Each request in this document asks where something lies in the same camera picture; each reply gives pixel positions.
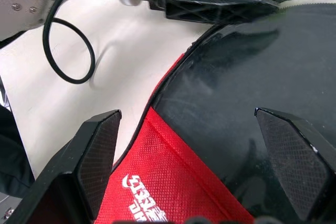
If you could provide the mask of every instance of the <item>white table surface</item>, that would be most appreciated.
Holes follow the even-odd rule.
[[[119,158],[156,84],[209,28],[167,20],[146,2],[127,7],[118,0],[70,0],[57,17],[76,25],[92,43],[97,68],[87,83],[69,84],[53,72],[44,55],[42,28],[0,51],[0,76],[35,177],[82,122],[114,109],[123,115],[115,153]],[[90,60],[81,39],[55,24],[50,41],[61,69],[83,77]]]

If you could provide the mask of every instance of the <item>screw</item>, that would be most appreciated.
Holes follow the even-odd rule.
[[[13,4],[13,5],[12,5],[12,9],[13,9],[13,10],[18,11],[18,10],[21,10],[21,8],[22,8],[21,4]]]
[[[32,6],[31,8],[29,8],[29,11],[30,11],[30,13],[36,13],[37,8]]]

